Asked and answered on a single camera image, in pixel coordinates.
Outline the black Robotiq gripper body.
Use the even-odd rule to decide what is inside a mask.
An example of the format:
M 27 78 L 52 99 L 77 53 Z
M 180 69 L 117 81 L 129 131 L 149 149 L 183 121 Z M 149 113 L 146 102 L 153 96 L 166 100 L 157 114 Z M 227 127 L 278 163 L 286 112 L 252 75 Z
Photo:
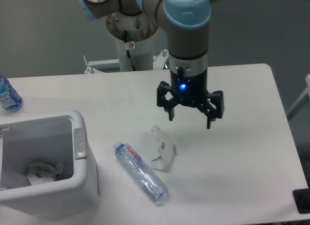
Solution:
M 207 68 L 200 74 L 178 78 L 178 75 L 170 71 L 171 94 L 169 107 L 178 104 L 192 108 L 207 108 Z

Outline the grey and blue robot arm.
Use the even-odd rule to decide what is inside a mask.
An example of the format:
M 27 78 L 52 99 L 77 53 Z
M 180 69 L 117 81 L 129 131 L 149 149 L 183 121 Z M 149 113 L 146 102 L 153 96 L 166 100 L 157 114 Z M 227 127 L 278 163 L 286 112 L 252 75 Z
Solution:
M 133 49 L 162 28 L 168 38 L 171 82 L 157 88 L 157 105 L 174 118 L 177 105 L 197 108 L 207 124 L 224 113 L 222 91 L 207 90 L 208 33 L 211 3 L 217 0 L 78 0 L 88 19 L 107 19 L 121 40 L 132 70 Z

